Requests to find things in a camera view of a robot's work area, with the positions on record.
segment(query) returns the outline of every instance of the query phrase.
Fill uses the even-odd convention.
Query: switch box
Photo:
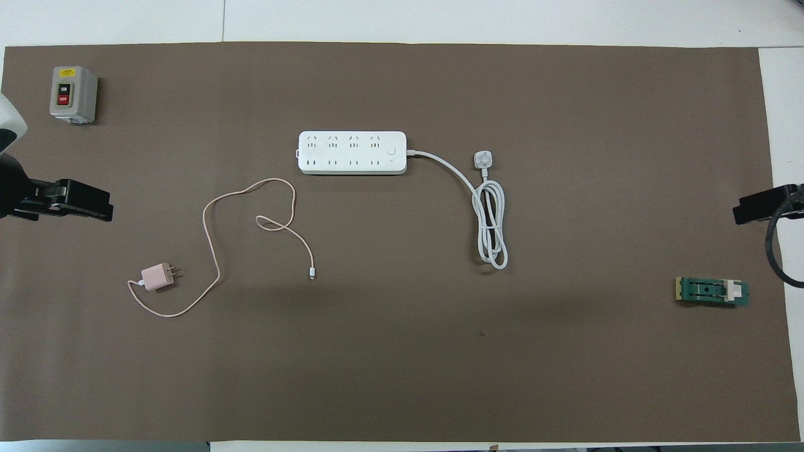
[[[72,124],[95,121],[98,78],[87,68],[59,66],[53,69],[50,112]]]
[[[296,158],[306,175],[401,175],[407,150],[402,132],[306,131]]]

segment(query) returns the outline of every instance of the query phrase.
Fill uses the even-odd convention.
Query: power cord
[[[256,225],[258,227],[260,227],[261,229],[264,229],[265,231],[277,232],[277,231],[286,230],[286,231],[292,233],[293,235],[295,235],[296,238],[298,238],[302,242],[302,244],[307,249],[307,253],[310,255],[310,279],[315,279],[315,262],[313,260],[313,252],[310,250],[310,246],[307,244],[307,241],[304,240],[304,238],[302,236],[300,236],[298,233],[296,233],[296,231],[294,231],[293,229],[291,229],[289,227],[290,224],[293,223],[293,216],[296,213],[296,188],[293,186],[293,184],[291,184],[290,182],[288,182],[288,181],[286,181],[284,179],[279,179],[279,178],[262,179],[261,181],[252,184],[251,186],[249,186],[248,188],[246,188],[244,190],[233,191],[232,193],[227,193],[226,195],[218,196],[217,198],[215,198],[212,201],[210,201],[207,204],[207,206],[204,207],[203,212],[201,212],[201,223],[203,224],[203,231],[207,235],[207,243],[209,244],[209,250],[212,253],[212,262],[215,264],[215,271],[218,274],[217,274],[217,277],[215,278],[215,280],[199,295],[198,298],[195,299],[195,301],[193,301],[188,307],[184,308],[183,310],[181,310],[181,311],[179,311],[179,312],[177,312],[175,314],[162,314],[162,313],[159,313],[159,312],[157,312],[155,310],[150,309],[148,306],[145,305],[145,303],[143,303],[137,297],[137,294],[134,293],[134,288],[133,288],[134,285],[145,286],[148,290],[156,290],[156,289],[158,289],[160,287],[164,287],[164,286],[168,286],[169,284],[173,284],[173,274],[171,272],[172,267],[169,267],[167,264],[160,264],[160,265],[155,265],[154,267],[151,267],[150,269],[143,270],[143,272],[142,272],[143,279],[141,281],[128,281],[129,291],[131,292],[131,295],[134,297],[134,299],[137,300],[137,303],[139,303],[140,306],[142,306],[145,310],[147,310],[148,312],[150,312],[153,315],[158,315],[159,317],[164,317],[164,318],[173,318],[173,317],[178,317],[179,315],[184,314],[185,312],[188,312],[193,306],[195,306],[196,303],[200,302],[201,298],[204,298],[204,296],[207,295],[209,293],[209,291],[212,290],[213,287],[217,286],[218,283],[220,283],[220,280],[222,278],[222,275],[221,275],[221,272],[220,272],[220,265],[218,263],[218,257],[215,254],[215,246],[212,244],[212,238],[211,238],[210,233],[209,233],[209,227],[207,226],[207,211],[209,210],[209,208],[213,204],[217,203],[218,201],[222,200],[223,198],[227,198],[228,196],[244,195],[246,193],[249,193],[251,191],[256,190],[257,188],[260,188],[260,187],[264,186],[266,183],[274,182],[274,181],[284,183],[285,185],[290,187],[290,190],[293,192],[293,198],[290,200],[290,218],[288,219],[287,223],[283,224],[283,223],[280,223],[278,221],[272,220],[272,219],[268,218],[267,216],[258,215],[258,216],[256,216],[254,218],[254,221],[256,222]],[[261,220],[262,221],[267,221],[270,224],[274,224],[274,225],[276,225],[276,227],[275,228],[270,228],[270,227],[266,226],[265,224],[262,224],[260,222]],[[151,270],[151,269],[156,269],[154,271],[155,273],[154,272],[148,273],[148,271]]]
[[[804,190],[798,190],[789,194],[787,198],[785,198],[785,201],[779,204],[779,207],[776,208],[776,211],[774,211],[773,215],[771,215],[770,220],[768,221],[768,231],[765,233],[765,255],[768,257],[770,268],[773,269],[773,272],[784,282],[799,289],[804,289],[804,281],[791,278],[787,273],[785,273],[784,270],[781,269],[779,263],[776,262],[776,255],[773,254],[773,234],[776,232],[776,223],[779,221],[782,214],[791,209],[793,207],[793,203],[801,201],[802,199],[804,199]]]
[[[489,180],[491,151],[481,150],[474,155],[474,167],[480,170],[483,183],[475,187],[455,166],[435,154],[420,150],[408,150],[409,157],[426,157],[439,162],[455,173],[472,193],[472,208],[478,218],[478,254],[484,262],[492,264],[497,270],[508,265],[508,248],[503,239],[503,215],[505,215],[505,193],[503,187]]]

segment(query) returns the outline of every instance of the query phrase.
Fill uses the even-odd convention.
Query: gray switch box
[[[98,78],[87,68],[59,66],[53,69],[51,115],[72,124],[95,121]]]

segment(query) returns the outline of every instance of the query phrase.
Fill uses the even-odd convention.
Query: white power strip
[[[401,175],[407,149],[402,132],[305,131],[296,158],[306,175]]]

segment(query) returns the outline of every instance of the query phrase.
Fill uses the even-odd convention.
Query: coiled white cable
[[[488,178],[488,168],[481,168],[483,183],[478,187],[463,175],[455,166],[435,154],[420,150],[409,150],[408,156],[431,158],[455,173],[472,193],[472,208],[478,218],[478,254],[484,262],[492,264],[497,270],[508,265],[508,248],[503,239],[503,216],[505,215],[505,193],[503,187]]]
[[[264,229],[265,231],[276,232],[276,231],[286,230],[286,231],[292,233],[293,235],[295,235],[302,242],[302,244],[305,246],[305,248],[307,248],[307,253],[310,255],[310,279],[314,279],[315,278],[315,262],[313,260],[313,252],[310,250],[310,246],[307,244],[307,241],[304,240],[304,238],[302,236],[300,236],[296,231],[294,231],[293,229],[291,229],[289,227],[290,224],[293,223],[293,216],[296,214],[296,188],[293,186],[293,184],[291,184],[290,182],[288,182],[288,181],[286,181],[284,179],[269,178],[269,179],[262,179],[259,182],[255,182],[251,186],[249,186],[248,188],[246,188],[244,190],[233,191],[232,193],[227,193],[226,195],[218,196],[217,198],[215,198],[212,201],[210,201],[207,204],[206,207],[204,207],[203,212],[201,212],[201,223],[203,224],[204,234],[207,235],[207,243],[209,244],[209,250],[212,253],[212,262],[215,264],[215,271],[217,272],[217,277],[215,277],[215,280],[199,295],[198,298],[195,299],[195,301],[193,301],[188,307],[184,308],[183,310],[181,310],[181,311],[179,311],[179,312],[177,312],[175,314],[162,314],[162,313],[159,313],[159,312],[157,312],[155,310],[150,309],[148,306],[145,305],[145,303],[143,303],[137,297],[137,294],[134,293],[134,288],[133,287],[138,285],[139,284],[138,282],[136,282],[136,281],[128,281],[129,291],[131,292],[131,295],[134,297],[134,299],[137,300],[137,303],[139,303],[140,306],[142,306],[145,310],[147,310],[148,312],[150,312],[153,315],[158,315],[159,317],[164,317],[164,318],[172,318],[172,317],[178,317],[179,315],[184,314],[185,312],[188,312],[193,306],[195,306],[196,303],[200,302],[201,298],[204,298],[204,296],[207,295],[209,293],[209,291],[212,290],[213,287],[217,286],[218,283],[220,283],[220,280],[222,279],[222,274],[220,272],[220,264],[218,263],[218,257],[215,254],[215,246],[212,244],[212,238],[211,238],[210,233],[209,233],[209,227],[207,226],[207,210],[209,210],[209,208],[213,204],[217,203],[218,201],[222,200],[223,198],[227,198],[228,196],[234,196],[234,195],[244,195],[246,193],[249,193],[250,191],[254,191],[257,188],[260,188],[260,187],[264,186],[266,183],[273,182],[273,181],[284,183],[285,185],[290,187],[290,190],[293,192],[293,198],[290,200],[290,218],[288,219],[287,223],[283,224],[283,223],[280,223],[278,221],[272,220],[272,219],[268,218],[267,216],[258,215],[258,216],[256,216],[254,218],[254,221],[256,222],[257,226],[259,226],[260,228]],[[275,224],[276,227],[275,228],[269,228],[269,227],[265,226],[264,224],[261,224],[260,220],[267,221],[270,224]]]

